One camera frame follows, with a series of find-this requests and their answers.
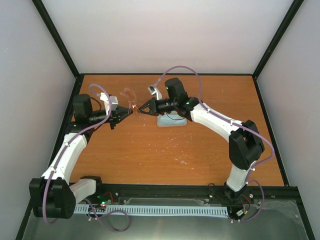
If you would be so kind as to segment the orange sunglasses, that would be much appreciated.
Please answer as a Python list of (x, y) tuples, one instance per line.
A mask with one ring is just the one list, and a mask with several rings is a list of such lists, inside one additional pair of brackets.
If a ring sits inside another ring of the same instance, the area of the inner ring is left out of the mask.
[(138, 102), (135, 92), (131, 88), (125, 87), (120, 92), (120, 94), (124, 96), (128, 102), (128, 113), (131, 115), (134, 114), (138, 118), (141, 118), (142, 113), (141, 113), (140, 107), (142, 105)]

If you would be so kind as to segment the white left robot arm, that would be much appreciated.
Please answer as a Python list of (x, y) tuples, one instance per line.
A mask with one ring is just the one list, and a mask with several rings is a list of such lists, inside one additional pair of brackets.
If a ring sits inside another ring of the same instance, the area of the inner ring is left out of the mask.
[(67, 126), (60, 149), (42, 176), (33, 178), (29, 183), (35, 217), (69, 219), (76, 205), (85, 198), (95, 202), (103, 198), (101, 177), (87, 175), (71, 184), (71, 174), (93, 133), (103, 124), (109, 124), (114, 129), (133, 110), (120, 106), (116, 96), (107, 96), (102, 92), (99, 98), (104, 104), (99, 110), (93, 110), (92, 98), (88, 94), (73, 98), (74, 120)]

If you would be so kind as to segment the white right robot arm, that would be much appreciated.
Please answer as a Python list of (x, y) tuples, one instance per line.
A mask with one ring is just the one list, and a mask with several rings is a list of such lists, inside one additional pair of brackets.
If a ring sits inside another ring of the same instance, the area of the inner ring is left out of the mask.
[(245, 189), (250, 170), (265, 150), (262, 140), (257, 135), (256, 124), (251, 120), (234, 120), (210, 110), (203, 101), (190, 97), (178, 78), (168, 79), (165, 88), (168, 97), (162, 98), (158, 88), (151, 85), (148, 90), (152, 98), (139, 107), (140, 112), (151, 116), (176, 112), (180, 117), (203, 125), (225, 139), (228, 142), (228, 155), (232, 167), (223, 185), (223, 195), (228, 201), (234, 201)]

